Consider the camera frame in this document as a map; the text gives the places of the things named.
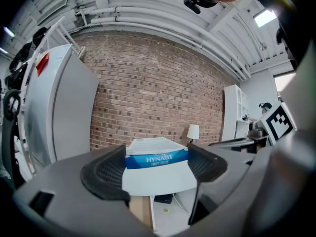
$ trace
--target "window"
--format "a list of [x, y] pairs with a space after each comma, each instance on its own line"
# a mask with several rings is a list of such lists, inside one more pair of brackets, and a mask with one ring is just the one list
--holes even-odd
[[279, 101], [283, 102], [281, 92], [285, 89], [285, 87], [290, 83], [290, 81], [295, 77], [294, 72], [283, 73], [277, 76], [274, 76], [276, 83], [277, 96]]
[[262, 27], [276, 18], [277, 16], [275, 15], [275, 13], [267, 9], [260, 11], [254, 16], [254, 20], [256, 21], [258, 27]]
[[287, 73], [283, 73], [283, 74], [274, 76], [274, 78], [275, 78], [275, 83], [276, 83], [278, 100], [282, 103], [283, 107], [285, 108], [285, 110], [289, 114], [290, 119], [293, 120], [294, 126], [296, 127], [296, 124], [294, 122], [294, 119], [292, 117], [290, 110], [288, 109], [287, 105], [282, 100], [282, 91], [291, 82], [291, 80], [295, 77], [295, 75], [296, 75], [295, 72], [287, 72]]

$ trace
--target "grey surface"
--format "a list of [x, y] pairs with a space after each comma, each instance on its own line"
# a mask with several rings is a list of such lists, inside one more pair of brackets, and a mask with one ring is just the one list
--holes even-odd
[[254, 144], [254, 140], [248, 137], [245, 137], [244, 140], [240, 140], [240, 141], [235, 141], [235, 142], [227, 142], [225, 143], [225, 141], [219, 143], [219, 144], [215, 144], [214, 147], [217, 148], [231, 148], [231, 147], [241, 147], [241, 146], [248, 146], [248, 145], [252, 145]]
[[153, 202], [153, 207], [156, 230], [159, 236], [171, 236], [190, 227], [188, 225], [189, 214], [180, 208], [174, 197], [171, 204]]
[[57, 160], [90, 151], [90, 123], [98, 77], [73, 53], [61, 77], [53, 113]]
[[[248, 209], [262, 183], [272, 147], [264, 148], [256, 155], [215, 147], [204, 148], [229, 162], [227, 173], [218, 179], [218, 183], [202, 183], [203, 195], [218, 199], [220, 206], [180, 235], [240, 236]], [[48, 166], [23, 185], [14, 194], [14, 200], [20, 208], [29, 211], [27, 216], [33, 218], [39, 226], [44, 221], [50, 235], [54, 235], [52, 230], [58, 226], [78, 236], [154, 236], [129, 212], [123, 201], [100, 200], [81, 183], [81, 168], [111, 149], [69, 158]], [[244, 164], [252, 158], [254, 161], [250, 167]], [[39, 191], [55, 195], [46, 210], [45, 220], [28, 207]]]
[[267, 174], [247, 217], [247, 229], [252, 235], [259, 235], [277, 224], [287, 213], [292, 213], [287, 215], [287, 218], [293, 218], [291, 222], [302, 218], [305, 221], [309, 217], [308, 213], [304, 215], [305, 212], [315, 207], [315, 131], [291, 132], [270, 148]]
[[15, 201], [28, 205], [39, 191], [53, 193], [55, 196], [45, 219], [79, 236], [126, 236], [128, 233], [154, 236], [129, 212], [124, 201], [101, 200], [81, 182], [82, 167], [111, 149], [113, 147], [48, 166], [14, 194]]
[[241, 236], [247, 212], [266, 173], [271, 150], [272, 147], [263, 148], [255, 155], [253, 164], [249, 167], [236, 189], [213, 213], [176, 236]]
[[254, 137], [254, 136], [248, 135], [248, 137], [249, 137], [250, 139], [255, 140], [255, 141], [264, 140], [264, 139], [268, 139], [268, 138], [269, 138], [268, 135], [264, 135], [264, 136], [261, 136], [261, 137]]
[[190, 189], [187, 191], [179, 192], [175, 194], [178, 201], [182, 204], [183, 208], [191, 213], [196, 198], [197, 188]]
[[213, 146], [200, 146], [213, 154], [226, 160], [227, 171], [214, 182], [201, 183], [200, 189], [217, 204], [221, 204], [227, 196], [236, 188], [249, 165], [246, 162], [253, 160], [254, 154], [235, 152]]

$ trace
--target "black pad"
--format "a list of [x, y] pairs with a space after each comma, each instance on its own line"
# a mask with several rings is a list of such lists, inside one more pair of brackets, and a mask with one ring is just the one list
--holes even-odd
[[188, 144], [188, 165], [198, 183], [215, 181], [227, 170], [223, 158], [192, 143]]
[[103, 200], [124, 200], [129, 204], [130, 196], [122, 190], [125, 156], [126, 147], [121, 145], [85, 165], [81, 170], [81, 181], [84, 186]]

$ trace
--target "lamp shade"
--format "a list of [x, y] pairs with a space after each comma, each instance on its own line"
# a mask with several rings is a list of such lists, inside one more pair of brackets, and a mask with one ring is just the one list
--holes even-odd
[[190, 124], [187, 137], [194, 140], [199, 139], [199, 127], [197, 124]]

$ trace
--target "white shelf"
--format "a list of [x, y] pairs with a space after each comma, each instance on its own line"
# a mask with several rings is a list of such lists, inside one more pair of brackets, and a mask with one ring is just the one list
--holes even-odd
[[235, 139], [248, 132], [248, 121], [242, 117], [249, 114], [248, 97], [237, 85], [225, 88], [225, 119], [222, 141]]

